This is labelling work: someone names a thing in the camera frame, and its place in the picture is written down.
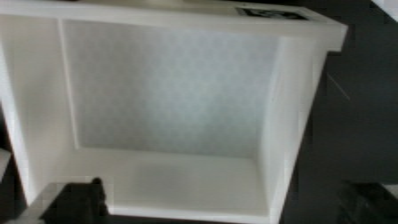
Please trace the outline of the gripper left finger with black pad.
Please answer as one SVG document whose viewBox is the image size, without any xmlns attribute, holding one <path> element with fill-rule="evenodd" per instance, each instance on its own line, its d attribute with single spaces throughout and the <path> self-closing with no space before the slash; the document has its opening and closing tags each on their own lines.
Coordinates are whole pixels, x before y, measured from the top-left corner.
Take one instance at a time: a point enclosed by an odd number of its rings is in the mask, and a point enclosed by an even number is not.
<svg viewBox="0 0 398 224">
<path fill-rule="evenodd" d="M 103 181 L 51 184 L 23 211 L 16 224 L 107 224 Z"/>
</svg>

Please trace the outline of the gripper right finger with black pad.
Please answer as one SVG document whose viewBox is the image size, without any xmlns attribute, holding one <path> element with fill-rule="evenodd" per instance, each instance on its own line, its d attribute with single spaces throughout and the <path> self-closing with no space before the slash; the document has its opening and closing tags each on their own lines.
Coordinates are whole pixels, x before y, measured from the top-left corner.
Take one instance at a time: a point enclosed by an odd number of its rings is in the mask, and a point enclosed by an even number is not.
<svg viewBox="0 0 398 224">
<path fill-rule="evenodd" d="M 343 181 L 336 224 L 398 224 L 398 198 L 377 182 Z"/>
</svg>

